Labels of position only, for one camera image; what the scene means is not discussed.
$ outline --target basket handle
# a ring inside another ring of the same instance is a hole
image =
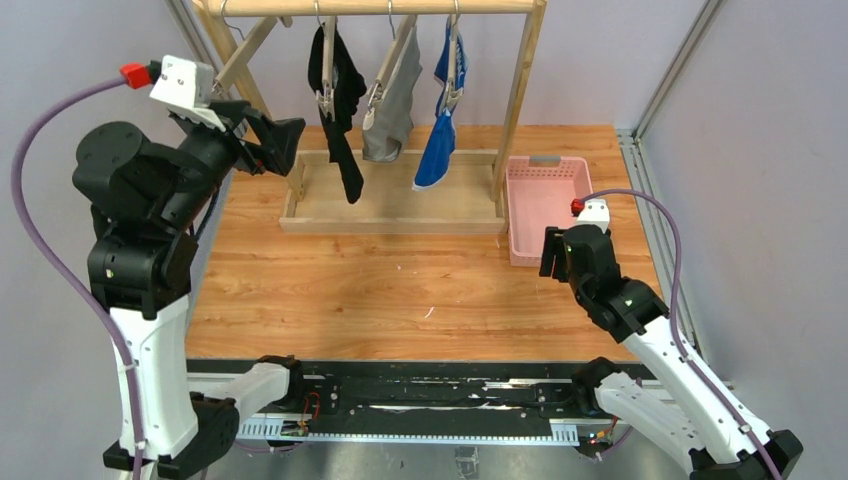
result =
[[[557,155],[531,155],[527,161],[529,167],[556,168],[562,162],[562,157]]]

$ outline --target gray wall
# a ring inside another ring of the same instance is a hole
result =
[[[520,122],[632,127],[703,3],[550,0]],[[444,45],[445,16],[419,19],[424,71],[415,88],[412,118],[432,125],[439,91],[433,68]],[[394,21],[400,25],[401,16]],[[255,20],[231,23],[247,34]],[[503,122],[523,23],[519,15],[462,17],[469,71],[457,122]],[[303,116],[319,124],[315,95],[306,83],[309,45],[317,28],[315,17],[295,18],[290,29],[276,27],[250,62],[275,116]],[[339,31],[359,72],[373,81],[392,38],[388,17],[344,17]],[[354,121],[361,118],[360,111]]]
[[[0,45],[0,465],[4,478],[102,478],[100,454],[120,427],[111,344],[19,226],[9,193],[11,156],[26,126],[56,100],[116,76],[124,63],[189,51],[162,2],[6,2]],[[86,200],[71,185],[77,142],[119,119],[151,139],[176,142],[179,129],[147,93],[113,90],[72,108],[36,139],[25,165],[36,223],[84,278],[94,235]]]
[[[727,2],[649,131],[707,357],[844,478],[848,3]]]

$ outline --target wooden clothes rack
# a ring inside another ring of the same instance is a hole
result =
[[[222,16],[224,0],[193,0],[194,9],[222,62],[217,77],[222,88],[235,85],[239,94],[270,116],[259,88],[247,68],[250,58],[277,24],[290,18],[316,15],[386,15],[388,0],[226,0],[227,17],[263,17],[238,45]],[[503,233],[508,224],[503,195],[506,163],[547,0],[392,0],[396,15],[524,14],[524,31],[510,89],[506,118],[497,150],[456,150],[448,175],[434,188],[412,190],[421,151],[404,151],[391,164],[362,161],[354,152],[365,188],[348,205],[338,169],[329,152],[299,151],[286,177],[289,191],[280,216],[287,232],[303,233]]]

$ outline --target pink basket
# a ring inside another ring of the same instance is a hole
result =
[[[509,202],[509,261],[515,267],[538,267],[546,227],[574,225],[571,201],[592,193],[585,159],[578,157],[509,157],[506,194]]]

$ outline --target wooden tabletop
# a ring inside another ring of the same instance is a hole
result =
[[[408,148],[423,148],[428,132],[417,128]],[[458,127],[457,148],[496,148],[499,135],[499,126]],[[348,138],[361,148],[360,132]],[[320,128],[308,127],[300,148],[326,148]],[[583,157],[596,191],[630,186],[609,126],[519,127],[513,152]],[[567,285],[511,267],[506,235],[284,234],[285,192],[284,179],[271,175],[234,179],[186,340],[189,357],[635,359],[592,324]],[[607,200],[622,273],[659,292],[634,201]]]

